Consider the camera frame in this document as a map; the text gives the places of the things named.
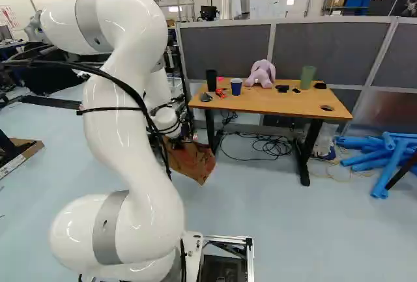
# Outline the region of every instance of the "stuffed animal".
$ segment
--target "stuffed animal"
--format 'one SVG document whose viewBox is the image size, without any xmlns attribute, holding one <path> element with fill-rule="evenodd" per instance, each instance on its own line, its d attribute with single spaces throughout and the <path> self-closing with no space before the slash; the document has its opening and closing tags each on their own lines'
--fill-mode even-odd
<svg viewBox="0 0 417 282">
<path fill-rule="evenodd" d="M 244 85 L 252 87 L 255 82 L 259 82 L 264 89 L 272 89 L 275 82 L 275 66 L 266 59 L 255 62 Z"/>
</svg>

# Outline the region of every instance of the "floor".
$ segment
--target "floor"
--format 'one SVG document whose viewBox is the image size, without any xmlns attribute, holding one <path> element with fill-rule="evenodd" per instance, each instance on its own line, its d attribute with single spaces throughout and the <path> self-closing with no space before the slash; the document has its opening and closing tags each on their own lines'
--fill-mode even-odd
<svg viewBox="0 0 417 282">
<path fill-rule="evenodd" d="M 54 94 L 81 99 L 81 87 Z M 74 111 L 13 104 L 0 111 L 12 137 L 40 139 L 46 148 L 0 181 L 0 280 L 75 282 L 48 247 L 48 229 L 69 201 L 123 189 L 89 152 Z M 224 141 L 228 153 L 253 156 L 250 142 Z M 328 165 L 315 162 L 321 175 Z M 339 180 L 349 173 L 328 170 Z M 203 187 L 174 173 L 187 228 L 203 234 L 255 238 L 255 280 L 414 281 L 417 275 L 417 178 L 407 175 L 387 200 L 369 196 L 375 176 L 346 183 L 313 177 L 302 187 L 293 156 L 276 162 L 237 162 L 218 153 Z"/>
</svg>

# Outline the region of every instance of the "gray fabric panel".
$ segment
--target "gray fabric panel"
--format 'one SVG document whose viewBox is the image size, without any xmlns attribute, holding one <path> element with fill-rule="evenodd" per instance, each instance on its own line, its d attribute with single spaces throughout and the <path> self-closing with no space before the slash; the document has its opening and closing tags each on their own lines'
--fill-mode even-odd
<svg viewBox="0 0 417 282">
<path fill-rule="evenodd" d="M 417 25 L 399 24 L 373 85 L 417 88 Z"/>
<path fill-rule="evenodd" d="M 219 76 L 246 78 L 255 61 L 268 55 L 270 25 L 182 28 L 181 40 L 188 79 Z"/>
<path fill-rule="evenodd" d="M 277 24 L 272 62 L 278 79 L 300 79 L 302 67 L 317 67 L 326 83 L 363 85 L 387 23 Z"/>
<path fill-rule="evenodd" d="M 360 90 L 332 89 L 332 91 L 347 110 L 352 113 L 353 107 L 358 100 Z"/>
<path fill-rule="evenodd" d="M 122 264 L 116 250 L 116 225 L 120 208 L 128 194 L 127 190 L 113 192 L 97 213 L 93 228 L 93 251 L 100 264 Z"/>
</svg>

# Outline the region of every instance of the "computer monitor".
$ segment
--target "computer monitor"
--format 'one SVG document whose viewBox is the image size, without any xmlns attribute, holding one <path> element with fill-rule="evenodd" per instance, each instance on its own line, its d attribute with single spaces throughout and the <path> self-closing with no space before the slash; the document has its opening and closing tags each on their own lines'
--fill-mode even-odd
<svg viewBox="0 0 417 282">
<path fill-rule="evenodd" d="M 0 26 L 0 40 L 13 39 L 12 33 L 7 25 Z"/>
</svg>

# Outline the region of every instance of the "black equipment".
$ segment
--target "black equipment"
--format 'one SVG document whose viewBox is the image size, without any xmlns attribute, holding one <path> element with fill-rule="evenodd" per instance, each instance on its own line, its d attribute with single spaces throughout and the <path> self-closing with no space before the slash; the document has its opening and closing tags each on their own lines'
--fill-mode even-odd
<svg viewBox="0 0 417 282">
<path fill-rule="evenodd" d="M 368 8 L 368 16 L 417 17 L 417 0 L 372 0 Z"/>
<path fill-rule="evenodd" d="M 200 15 L 205 21 L 213 21 L 217 16 L 217 7 L 201 5 Z"/>
</svg>

